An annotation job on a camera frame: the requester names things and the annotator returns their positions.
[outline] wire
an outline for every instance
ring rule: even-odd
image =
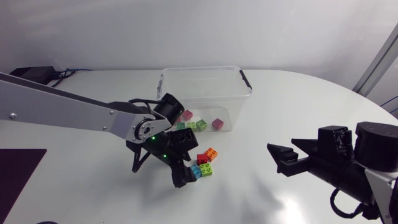
[[[398,96],[396,96],[396,97],[394,97],[393,99],[391,99],[391,100],[389,100],[389,101],[387,101],[387,102],[383,103],[383,104],[382,104],[382,105],[380,105],[380,106],[384,106],[384,105],[386,105],[386,104],[390,103],[392,100],[394,100],[394,99],[396,99],[396,98],[398,98]]]
[[[347,214],[345,212],[342,212],[340,209],[338,209],[338,207],[335,205],[335,198],[337,193],[339,192],[338,189],[335,189],[333,191],[333,193],[331,193],[330,196],[330,205],[331,205],[331,209],[333,209],[333,211],[336,213],[336,215],[342,217],[342,218],[354,218],[355,216],[357,216],[358,214],[360,214],[361,212],[363,212],[364,210],[364,205],[361,203],[359,204],[355,211],[353,213]]]
[[[159,103],[164,103],[164,100],[143,100],[143,99],[132,99],[129,100],[129,103],[145,103],[145,105],[147,106],[148,109],[148,113],[152,114],[152,109],[149,106],[149,103],[153,103],[153,104],[159,104]]]
[[[78,69],[69,69],[69,68],[67,68],[66,70],[61,71],[61,72],[54,72],[54,73],[52,74],[52,76],[53,76],[52,79],[53,79],[53,80],[57,80],[57,82],[56,82],[54,85],[52,85],[51,87],[56,87],[56,86],[59,85],[64,79],[71,77],[73,74],[75,74],[75,73],[78,72],[78,71],[91,71],[91,70],[90,70],[90,69],[85,69],[85,68],[78,68]]]

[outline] orange lego brick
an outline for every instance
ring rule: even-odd
[[[211,162],[214,159],[216,159],[218,152],[216,150],[214,150],[213,148],[209,148],[205,152],[205,155],[207,156],[208,160]]]

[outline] green lego brick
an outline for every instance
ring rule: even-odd
[[[211,169],[211,165],[207,164],[200,164],[201,176],[206,177],[208,175],[213,174],[213,170]]]
[[[207,123],[205,120],[201,119],[200,121],[197,122],[197,128],[199,131],[203,131],[204,129],[207,128]]]
[[[185,129],[185,123],[184,122],[178,122],[177,123],[177,130]]]
[[[192,129],[192,131],[196,131],[198,129],[197,128],[197,124],[195,122],[188,122],[187,123],[187,128]]]

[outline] toy block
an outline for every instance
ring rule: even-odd
[[[207,128],[207,123],[205,120],[201,119],[200,121],[197,122],[197,128],[199,131],[203,131],[204,129]]]
[[[198,165],[207,163],[207,156],[204,154],[197,155]]]
[[[209,148],[205,152],[205,155],[207,156],[207,159],[211,162],[214,159],[216,159],[218,152],[216,150],[214,150],[213,148]]]
[[[193,116],[193,113],[189,110],[186,110],[184,112],[182,112],[182,117],[187,121],[189,119],[191,119]]]
[[[206,177],[208,175],[213,174],[213,170],[211,169],[210,164],[202,164],[200,165],[200,170],[201,170],[201,176]]]
[[[179,122],[177,123],[177,130],[185,129],[185,123],[184,122]]]
[[[223,125],[224,125],[224,121],[220,120],[220,119],[215,119],[212,124],[211,124],[216,130],[220,130]]]
[[[195,122],[188,122],[187,123],[187,128],[192,129],[192,131],[196,131],[198,129],[197,128],[197,124]]]
[[[199,179],[201,177],[201,169],[198,165],[192,165],[191,170],[193,174],[195,175],[196,179]]]

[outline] clear plastic container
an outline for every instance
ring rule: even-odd
[[[203,119],[208,127],[202,131],[231,131],[252,88],[236,66],[166,68],[160,76],[157,98],[166,93],[193,113],[191,119],[181,122]],[[224,122],[219,130],[212,126],[217,118]]]

